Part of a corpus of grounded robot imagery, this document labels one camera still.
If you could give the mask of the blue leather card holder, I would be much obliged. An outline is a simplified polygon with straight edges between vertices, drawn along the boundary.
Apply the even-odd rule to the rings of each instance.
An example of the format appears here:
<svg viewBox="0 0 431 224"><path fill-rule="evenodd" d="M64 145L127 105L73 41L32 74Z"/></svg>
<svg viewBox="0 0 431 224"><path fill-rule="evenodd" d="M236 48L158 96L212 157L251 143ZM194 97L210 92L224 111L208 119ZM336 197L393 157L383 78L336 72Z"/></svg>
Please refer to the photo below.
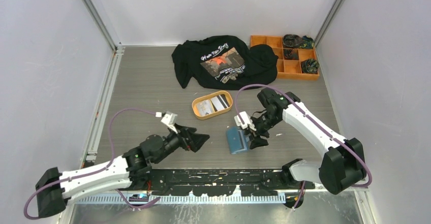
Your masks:
<svg viewBox="0 0 431 224"><path fill-rule="evenodd" d="M231 154L247 152L249 148L249 138L245 130L240 127L230 127L226 130L228 147Z"/></svg>

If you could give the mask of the yellow oval tray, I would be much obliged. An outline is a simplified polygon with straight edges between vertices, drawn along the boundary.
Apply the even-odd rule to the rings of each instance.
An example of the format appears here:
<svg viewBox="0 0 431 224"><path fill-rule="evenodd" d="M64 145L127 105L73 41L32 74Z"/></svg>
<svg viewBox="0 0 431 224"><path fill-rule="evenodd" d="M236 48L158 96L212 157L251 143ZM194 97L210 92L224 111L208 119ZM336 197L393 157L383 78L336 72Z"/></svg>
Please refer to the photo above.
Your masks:
<svg viewBox="0 0 431 224"><path fill-rule="evenodd" d="M192 102L192 110L195 116L200 120L206 120L231 110L233 98L225 90L196 98Z"/></svg>

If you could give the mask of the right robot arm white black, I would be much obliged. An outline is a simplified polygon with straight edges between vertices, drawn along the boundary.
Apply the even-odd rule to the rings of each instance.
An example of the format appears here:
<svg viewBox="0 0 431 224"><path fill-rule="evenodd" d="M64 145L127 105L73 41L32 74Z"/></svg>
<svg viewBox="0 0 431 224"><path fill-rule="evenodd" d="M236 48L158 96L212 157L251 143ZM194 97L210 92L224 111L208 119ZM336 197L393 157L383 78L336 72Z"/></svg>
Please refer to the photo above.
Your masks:
<svg viewBox="0 0 431 224"><path fill-rule="evenodd" d="M268 145L269 130L284 122L295 128L310 142L321 157L319 162L297 158L282 167L285 187L294 189L302 181L322 184L337 195L349 187L359 187L369 172L365 165L362 143L347 139L319 120L291 92L262 89L257 98L264 110L259 117L240 113L239 126L250 133L250 149Z"/></svg>

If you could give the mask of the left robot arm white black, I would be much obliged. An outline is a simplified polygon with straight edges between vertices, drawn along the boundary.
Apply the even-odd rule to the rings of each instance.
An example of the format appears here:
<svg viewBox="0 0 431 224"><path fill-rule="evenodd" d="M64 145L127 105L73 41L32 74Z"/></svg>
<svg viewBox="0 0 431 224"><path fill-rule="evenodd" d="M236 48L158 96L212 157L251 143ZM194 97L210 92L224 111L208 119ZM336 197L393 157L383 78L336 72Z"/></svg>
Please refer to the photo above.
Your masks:
<svg viewBox="0 0 431 224"><path fill-rule="evenodd" d="M137 147L110 161L91 167L60 172L57 167L44 172L36 183L38 218L57 215L87 196L108 190L144 189L153 164L158 164L175 150L197 152L210 138L196 128L174 125L167 136L150 135Z"/></svg>

